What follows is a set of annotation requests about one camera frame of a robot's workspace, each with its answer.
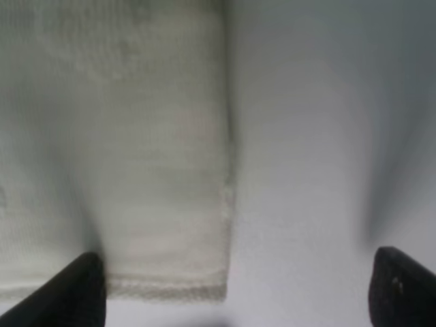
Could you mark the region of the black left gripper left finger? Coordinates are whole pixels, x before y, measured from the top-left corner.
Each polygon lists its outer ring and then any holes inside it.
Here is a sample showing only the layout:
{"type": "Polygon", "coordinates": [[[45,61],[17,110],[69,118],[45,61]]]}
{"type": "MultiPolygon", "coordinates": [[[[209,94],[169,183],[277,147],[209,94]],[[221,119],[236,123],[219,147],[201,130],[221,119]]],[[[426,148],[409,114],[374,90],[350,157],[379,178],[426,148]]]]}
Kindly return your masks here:
{"type": "Polygon", "coordinates": [[[104,263],[83,253],[1,316],[2,326],[104,326],[104,263]]]}

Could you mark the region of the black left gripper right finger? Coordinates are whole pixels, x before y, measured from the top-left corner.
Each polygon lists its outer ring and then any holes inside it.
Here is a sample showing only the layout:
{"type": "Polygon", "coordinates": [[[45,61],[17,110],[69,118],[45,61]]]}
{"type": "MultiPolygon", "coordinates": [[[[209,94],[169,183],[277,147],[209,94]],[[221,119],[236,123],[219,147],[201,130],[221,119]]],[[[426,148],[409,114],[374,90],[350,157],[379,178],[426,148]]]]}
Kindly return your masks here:
{"type": "Polygon", "coordinates": [[[395,247],[380,247],[369,284],[373,326],[434,326],[435,274],[395,247]]]}

